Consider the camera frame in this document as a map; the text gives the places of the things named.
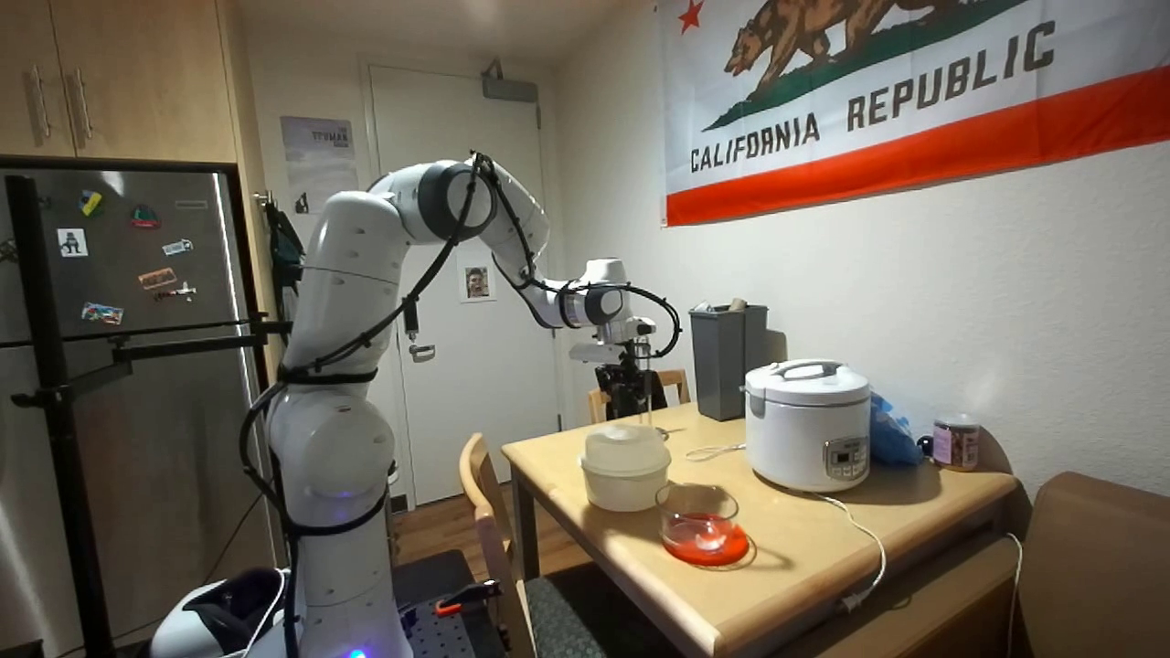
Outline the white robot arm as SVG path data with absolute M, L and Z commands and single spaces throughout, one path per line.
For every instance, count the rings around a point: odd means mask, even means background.
M 289 560 L 185 590 L 146 658 L 413 658 L 392 581 L 386 476 L 395 439 L 370 403 L 386 328 L 424 293 L 408 249 L 481 242 L 545 328 L 590 328 L 586 360 L 645 333 L 641 287 L 613 260 L 571 282 L 539 270 L 545 208 L 495 157 L 424 160 L 331 194 L 302 253 L 279 382 L 251 405 L 279 476 L 268 483 Z

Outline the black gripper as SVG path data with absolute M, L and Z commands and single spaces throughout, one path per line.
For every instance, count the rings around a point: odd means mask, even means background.
M 632 348 L 619 352 L 613 365 L 598 369 L 598 392 L 612 417 L 632 417 L 666 405 L 660 375 L 636 358 Z

